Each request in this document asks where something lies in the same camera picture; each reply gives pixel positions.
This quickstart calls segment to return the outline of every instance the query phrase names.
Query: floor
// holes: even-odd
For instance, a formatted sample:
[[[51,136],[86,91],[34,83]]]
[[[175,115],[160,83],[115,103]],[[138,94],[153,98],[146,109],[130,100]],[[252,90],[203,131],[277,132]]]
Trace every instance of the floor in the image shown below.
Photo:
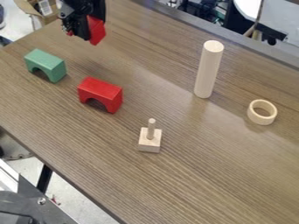
[[[13,0],[0,0],[0,4],[5,9],[6,22],[6,26],[0,30],[0,36],[15,41],[33,31],[31,18],[23,13]],[[43,165],[38,159],[31,157],[10,161],[8,164],[32,184],[37,184]],[[54,197],[60,204],[59,207],[80,224],[118,223],[55,173],[46,195],[49,198]]]
[[[35,157],[7,162],[15,171],[36,185],[43,164]],[[47,191],[59,207],[79,224],[117,224],[108,214],[54,173]]]

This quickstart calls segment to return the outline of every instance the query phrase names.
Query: arch block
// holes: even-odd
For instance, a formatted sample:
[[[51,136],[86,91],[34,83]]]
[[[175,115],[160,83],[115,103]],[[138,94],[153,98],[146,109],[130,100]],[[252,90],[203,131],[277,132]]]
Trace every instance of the arch block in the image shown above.
[[[86,103],[89,99],[95,99],[105,105],[107,111],[115,113],[122,105],[122,88],[97,80],[93,77],[86,77],[78,86],[80,102]]]
[[[65,61],[39,49],[25,55],[24,61],[29,72],[33,73],[36,69],[40,69],[52,83],[56,83],[66,76]]]

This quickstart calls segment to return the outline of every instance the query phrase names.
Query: green arch block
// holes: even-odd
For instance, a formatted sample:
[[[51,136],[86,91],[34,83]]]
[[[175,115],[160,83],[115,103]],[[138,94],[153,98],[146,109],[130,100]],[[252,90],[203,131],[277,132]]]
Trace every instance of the green arch block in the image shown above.
[[[33,73],[36,69],[40,69],[52,83],[56,83],[66,76],[65,61],[39,49],[25,55],[24,61],[29,72]]]

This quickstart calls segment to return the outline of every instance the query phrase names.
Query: white cylinder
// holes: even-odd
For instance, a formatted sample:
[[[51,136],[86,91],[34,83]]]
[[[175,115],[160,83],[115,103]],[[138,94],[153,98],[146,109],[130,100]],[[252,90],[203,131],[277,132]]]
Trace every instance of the white cylinder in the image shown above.
[[[155,137],[156,120],[154,118],[149,119],[148,135],[146,136],[149,140]]]
[[[217,40],[209,40],[204,43],[194,87],[196,96],[200,98],[211,96],[224,48]]]

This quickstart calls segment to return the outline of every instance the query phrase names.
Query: cardboard box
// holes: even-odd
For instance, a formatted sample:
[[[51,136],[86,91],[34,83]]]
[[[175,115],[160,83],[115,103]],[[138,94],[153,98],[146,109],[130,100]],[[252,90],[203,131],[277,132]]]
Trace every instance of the cardboard box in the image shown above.
[[[57,7],[56,0],[14,1],[19,9],[21,9],[24,13],[31,15],[34,30],[37,30],[39,26],[41,27],[44,25],[48,25],[58,18],[57,14],[59,13],[59,9]]]

